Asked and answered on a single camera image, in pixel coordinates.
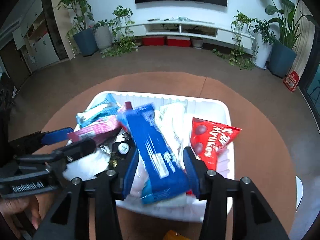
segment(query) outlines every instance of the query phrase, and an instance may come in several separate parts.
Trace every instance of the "pink snack package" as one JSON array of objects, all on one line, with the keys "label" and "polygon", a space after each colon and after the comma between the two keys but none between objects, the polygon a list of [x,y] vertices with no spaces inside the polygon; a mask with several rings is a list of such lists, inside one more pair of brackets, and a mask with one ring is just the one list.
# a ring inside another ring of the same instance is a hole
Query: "pink snack package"
[{"label": "pink snack package", "polygon": [[[126,110],[132,109],[131,102],[126,102],[118,110],[119,113],[124,113]],[[117,121],[116,115],[110,115],[103,117],[92,124],[68,133],[67,136],[72,142],[77,142],[85,138],[92,138],[96,144],[99,145],[105,141],[109,136],[112,136],[114,132],[120,129],[120,123]]]}]

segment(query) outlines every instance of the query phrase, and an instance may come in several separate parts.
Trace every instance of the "round brown table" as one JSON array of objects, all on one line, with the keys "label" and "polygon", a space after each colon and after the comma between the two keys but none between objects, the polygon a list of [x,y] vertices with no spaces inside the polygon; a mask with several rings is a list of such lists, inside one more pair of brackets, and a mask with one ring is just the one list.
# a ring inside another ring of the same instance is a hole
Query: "round brown table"
[{"label": "round brown table", "polygon": [[[234,141],[235,178],[248,176],[252,179],[289,233],[296,206],[294,169],[278,131],[253,104],[211,78],[173,72],[138,73],[112,78],[77,95],[49,120],[43,131],[75,127],[76,113],[83,112],[93,97],[102,91],[172,94],[224,102],[229,108],[232,125],[243,129]],[[41,152],[50,152],[63,144],[64,142],[41,149]],[[38,196],[38,199],[43,217],[52,203],[53,196],[45,194]],[[199,223],[152,218],[121,208],[118,208],[118,216],[124,239],[162,239],[170,229],[191,239],[198,239],[201,229]],[[94,235],[92,219],[90,234]],[[232,212],[228,215],[227,222],[227,239],[231,238]]]}]

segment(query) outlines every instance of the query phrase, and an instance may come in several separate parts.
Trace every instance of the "white tv cabinet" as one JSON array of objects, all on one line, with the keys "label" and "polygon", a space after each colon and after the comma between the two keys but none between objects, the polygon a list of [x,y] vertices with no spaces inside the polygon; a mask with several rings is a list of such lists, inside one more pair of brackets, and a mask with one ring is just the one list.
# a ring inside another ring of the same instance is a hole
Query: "white tv cabinet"
[{"label": "white tv cabinet", "polygon": [[[141,21],[129,25],[133,36],[147,35],[170,35],[170,36],[188,36],[210,39],[234,45],[236,36],[231,31],[231,26],[226,27],[219,24],[211,24],[195,21],[178,21],[178,20],[159,20],[159,21]],[[252,38],[249,33],[243,31],[242,43],[244,48],[251,50]]]}]

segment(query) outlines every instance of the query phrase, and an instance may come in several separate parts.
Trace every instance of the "light blue snack package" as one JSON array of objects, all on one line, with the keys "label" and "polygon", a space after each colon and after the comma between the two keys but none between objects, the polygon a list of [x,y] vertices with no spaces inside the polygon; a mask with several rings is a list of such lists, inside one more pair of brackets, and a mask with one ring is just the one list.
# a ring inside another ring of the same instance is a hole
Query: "light blue snack package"
[{"label": "light blue snack package", "polygon": [[112,94],[108,93],[101,103],[91,107],[86,112],[76,114],[76,120],[80,128],[84,128],[98,119],[117,114],[119,108],[119,103]]},{"label": "light blue snack package", "polygon": [[152,104],[117,115],[140,152],[149,180],[142,191],[142,203],[150,204],[189,190],[187,176],[154,122]]}]

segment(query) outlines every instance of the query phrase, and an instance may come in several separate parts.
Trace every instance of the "barcode label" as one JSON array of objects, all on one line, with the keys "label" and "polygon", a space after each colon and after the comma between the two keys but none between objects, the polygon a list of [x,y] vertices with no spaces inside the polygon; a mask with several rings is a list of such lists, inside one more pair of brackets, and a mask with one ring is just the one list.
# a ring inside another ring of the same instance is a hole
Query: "barcode label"
[{"label": "barcode label", "polygon": [[160,179],[169,176],[169,171],[164,163],[161,153],[152,154],[153,164],[159,174]]},{"label": "barcode label", "polygon": [[93,137],[95,135],[96,135],[96,133],[94,131],[90,131],[90,132],[86,132],[84,134],[80,134],[79,138],[80,138],[80,140],[83,140],[83,139],[86,139],[86,138],[89,138],[89,137]]}]

